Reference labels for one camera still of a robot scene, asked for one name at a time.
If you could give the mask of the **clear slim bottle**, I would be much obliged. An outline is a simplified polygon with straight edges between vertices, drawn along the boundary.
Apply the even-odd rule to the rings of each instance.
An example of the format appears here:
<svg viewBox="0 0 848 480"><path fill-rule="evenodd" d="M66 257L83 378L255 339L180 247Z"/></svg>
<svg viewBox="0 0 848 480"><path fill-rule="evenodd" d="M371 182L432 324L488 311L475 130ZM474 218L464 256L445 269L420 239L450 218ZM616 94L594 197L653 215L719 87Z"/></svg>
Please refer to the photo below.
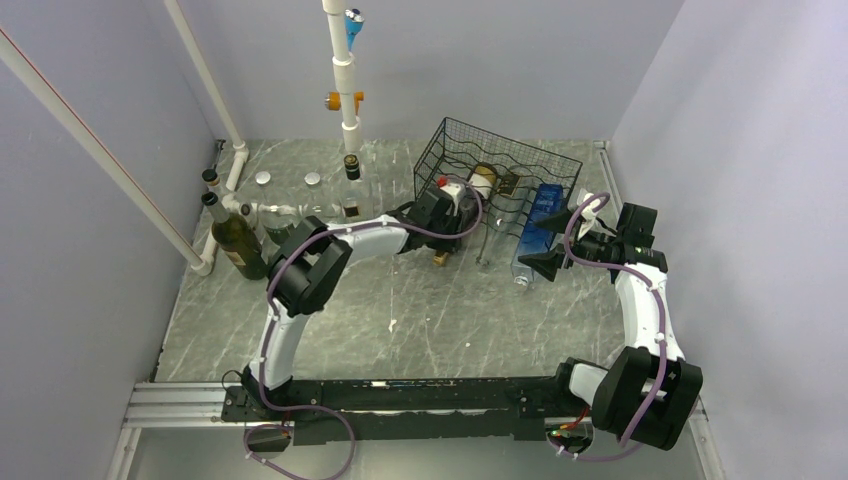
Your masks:
<svg viewBox="0 0 848 480"><path fill-rule="evenodd" d="M508 170L492 196L487 216L487 230L476 259L488 269L501 257L502 245L523 212L532 180L522 171Z"/></svg>

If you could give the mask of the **dark green wine bottle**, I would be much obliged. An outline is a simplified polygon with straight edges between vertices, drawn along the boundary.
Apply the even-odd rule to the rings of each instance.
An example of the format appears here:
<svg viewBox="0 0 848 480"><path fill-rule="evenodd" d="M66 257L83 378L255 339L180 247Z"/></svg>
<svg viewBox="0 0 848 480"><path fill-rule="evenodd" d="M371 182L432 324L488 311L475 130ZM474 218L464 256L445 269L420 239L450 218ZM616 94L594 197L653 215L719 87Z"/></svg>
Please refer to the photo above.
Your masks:
<svg viewBox="0 0 848 480"><path fill-rule="evenodd" d="M210 233L239 273L248 280L266 277L268 266L262 245L247 221L227 210L214 192L201 195L201 202L212 216Z"/></svg>

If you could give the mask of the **clear bottle dark label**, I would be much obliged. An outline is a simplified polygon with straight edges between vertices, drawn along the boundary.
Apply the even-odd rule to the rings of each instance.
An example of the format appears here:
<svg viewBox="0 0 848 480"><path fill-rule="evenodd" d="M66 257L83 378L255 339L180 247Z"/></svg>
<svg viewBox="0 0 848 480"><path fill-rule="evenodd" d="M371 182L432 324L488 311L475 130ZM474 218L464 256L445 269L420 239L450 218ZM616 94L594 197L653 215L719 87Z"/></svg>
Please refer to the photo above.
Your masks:
<svg viewBox="0 0 848 480"><path fill-rule="evenodd" d="M318 172L304 176L307 201L303 207L305 216L315 216L325 223L338 223L341 210L337 204L333 187Z"/></svg>

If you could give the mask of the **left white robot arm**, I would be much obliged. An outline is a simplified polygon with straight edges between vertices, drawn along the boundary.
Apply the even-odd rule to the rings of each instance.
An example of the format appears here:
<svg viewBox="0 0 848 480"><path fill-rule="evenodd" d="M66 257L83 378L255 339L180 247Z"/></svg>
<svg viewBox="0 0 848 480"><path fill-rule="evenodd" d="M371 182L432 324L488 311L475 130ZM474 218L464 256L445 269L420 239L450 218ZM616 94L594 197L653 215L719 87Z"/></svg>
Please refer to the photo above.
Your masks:
<svg viewBox="0 0 848 480"><path fill-rule="evenodd" d="M421 247L448 251L481 223L491 191L450 177L373 219L342 225L305 218L272 259L260 346L241 375L248 407L264 420L285 411L307 321L324 309L350 264Z"/></svg>

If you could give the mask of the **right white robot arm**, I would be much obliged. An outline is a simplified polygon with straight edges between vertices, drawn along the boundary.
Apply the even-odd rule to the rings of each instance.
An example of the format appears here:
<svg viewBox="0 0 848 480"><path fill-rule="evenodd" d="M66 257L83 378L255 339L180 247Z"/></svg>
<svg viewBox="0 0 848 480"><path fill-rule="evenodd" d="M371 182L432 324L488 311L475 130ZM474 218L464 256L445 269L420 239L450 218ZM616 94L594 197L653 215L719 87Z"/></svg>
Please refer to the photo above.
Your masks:
<svg viewBox="0 0 848 480"><path fill-rule="evenodd" d="M686 361L673 333L668 263L653 247L656 210L626 203L616 227L602 233L592 227L603 204L585 200L543 215L534 226L562 235L562 243L519 259L549 281L575 264L607 270L622 310L625 345L612 366L568 359L551 401L564 415L587 405L593 427L621 442L669 450L695 407L703 373Z"/></svg>

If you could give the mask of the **dark gold-foil wine bottle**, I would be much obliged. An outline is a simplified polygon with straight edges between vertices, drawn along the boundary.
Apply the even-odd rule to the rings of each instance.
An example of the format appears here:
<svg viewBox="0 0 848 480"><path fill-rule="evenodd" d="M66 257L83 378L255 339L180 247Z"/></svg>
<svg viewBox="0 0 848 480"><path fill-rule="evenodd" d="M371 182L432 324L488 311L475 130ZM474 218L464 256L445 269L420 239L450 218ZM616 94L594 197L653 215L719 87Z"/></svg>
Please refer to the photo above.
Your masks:
<svg viewBox="0 0 848 480"><path fill-rule="evenodd" d="M476 204L471 189L474 189L480 194L482 205L485 206L496 180L497 172L492 165L483 162L478 162L474 165L467 177L470 185L465 185L466 194L459 209L456 209L454 206L450 209L451 215L457 220L457 225L454 227L456 231L461 232L466 230L470 224L473 224L480 217L481 209Z"/></svg>

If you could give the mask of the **clear bottle silver cap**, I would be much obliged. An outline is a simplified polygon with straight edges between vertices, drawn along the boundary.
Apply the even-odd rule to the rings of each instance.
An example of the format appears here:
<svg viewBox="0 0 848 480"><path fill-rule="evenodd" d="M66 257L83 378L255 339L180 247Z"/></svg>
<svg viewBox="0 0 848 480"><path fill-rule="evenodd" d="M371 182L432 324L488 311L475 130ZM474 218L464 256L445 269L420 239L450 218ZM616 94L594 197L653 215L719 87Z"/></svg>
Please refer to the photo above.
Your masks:
<svg viewBox="0 0 848 480"><path fill-rule="evenodd" d="M259 171L255 182L261 194L259 220L270 240L282 246L300 222L298 206L290 192L268 171Z"/></svg>

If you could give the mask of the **clear square bottle black cap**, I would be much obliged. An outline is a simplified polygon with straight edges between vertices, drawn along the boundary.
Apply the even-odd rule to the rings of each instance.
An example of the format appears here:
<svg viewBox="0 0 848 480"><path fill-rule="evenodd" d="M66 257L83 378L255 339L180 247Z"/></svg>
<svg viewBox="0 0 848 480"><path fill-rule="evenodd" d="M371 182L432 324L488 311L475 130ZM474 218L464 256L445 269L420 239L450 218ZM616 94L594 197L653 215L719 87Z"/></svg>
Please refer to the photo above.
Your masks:
<svg viewBox="0 0 848 480"><path fill-rule="evenodd" d="M359 222L376 216L375 197L370 177L363 174L355 154L343 157L344 178L340 184L339 205L346 222Z"/></svg>

